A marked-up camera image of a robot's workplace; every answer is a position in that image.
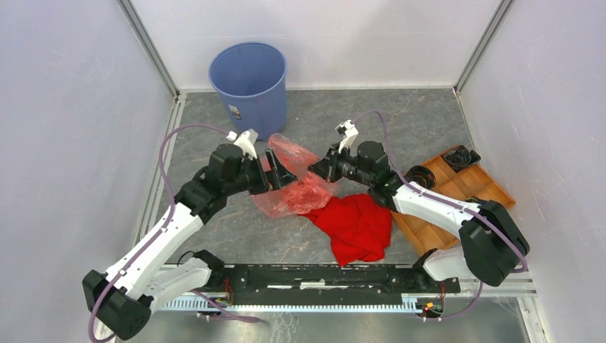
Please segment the red translucent trash bag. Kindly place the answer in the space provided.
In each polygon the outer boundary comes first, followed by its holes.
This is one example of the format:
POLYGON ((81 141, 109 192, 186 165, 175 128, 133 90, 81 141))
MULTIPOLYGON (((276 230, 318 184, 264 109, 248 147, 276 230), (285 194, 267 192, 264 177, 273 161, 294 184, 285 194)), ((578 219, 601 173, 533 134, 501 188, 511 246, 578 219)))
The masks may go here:
POLYGON ((310 165, 319 161, 316 154, 281 134, 271 135, 268 145, 279 162, 297 177, 285 188, 252 197, 257 208, 268 217, 308 214, 325 207, 338 192, 337 184, 328 183, 308 170, 310 165))

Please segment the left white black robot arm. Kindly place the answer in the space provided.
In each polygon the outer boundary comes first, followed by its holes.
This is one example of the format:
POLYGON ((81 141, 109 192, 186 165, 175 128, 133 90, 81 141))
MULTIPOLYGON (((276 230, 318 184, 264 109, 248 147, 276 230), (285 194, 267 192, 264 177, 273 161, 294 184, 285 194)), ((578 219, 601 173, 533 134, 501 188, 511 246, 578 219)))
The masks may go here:
POLYGON ((130 252, 104 272, 93 269, 84 276, 92 342, 98 342, 96 321, 111 330, 109 339, 128 340, 167 302, 191 289, 203 286, 212 292, 223 285, 224 271, 200 258, 169 272, 163 280, 155 275, 177 247, 225 208, 228 197, 241 192, 264 194, 298 180, 271 149, 265 157, 268 169, 253 149, 219 145, 207 166, 182 185, 160 221, 130 252))

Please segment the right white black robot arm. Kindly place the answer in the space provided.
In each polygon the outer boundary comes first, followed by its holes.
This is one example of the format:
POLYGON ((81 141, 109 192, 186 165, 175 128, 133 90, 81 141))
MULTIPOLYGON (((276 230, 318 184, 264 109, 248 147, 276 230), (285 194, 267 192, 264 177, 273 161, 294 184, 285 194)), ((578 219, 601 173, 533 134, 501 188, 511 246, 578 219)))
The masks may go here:
POLYGON ((326 182, 345 178, 363 184, 381 207, 422 219, 459 239, 459 247, 436 249, 419 259, 412 280, 423 292, 464 276, 498 287, 511 273, 527 270, 530 246, 499 202, 456 200, 409 181, 379 142, 362 142, 354 156, 333 144, 308 170, 326 182))

